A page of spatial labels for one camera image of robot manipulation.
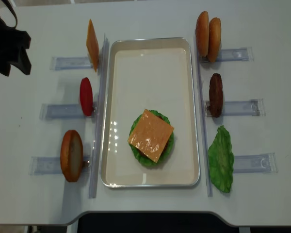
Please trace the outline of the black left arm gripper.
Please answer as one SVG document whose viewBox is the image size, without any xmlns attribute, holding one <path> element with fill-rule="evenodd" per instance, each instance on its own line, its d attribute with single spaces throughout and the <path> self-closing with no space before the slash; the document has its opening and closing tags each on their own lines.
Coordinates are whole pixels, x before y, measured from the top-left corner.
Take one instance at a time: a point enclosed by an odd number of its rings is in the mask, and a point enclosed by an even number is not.
<svg viewBox="0 0 291 233">
<path fill-rule="evenodd" d="M 0 73 L 10 75 L 15 66 L 25 75 L 30 75 L 32 65 L 26 50 L 30 47 L 31 37 L 26 31 L 8 26 L 0 17 Z"/>
</svg>

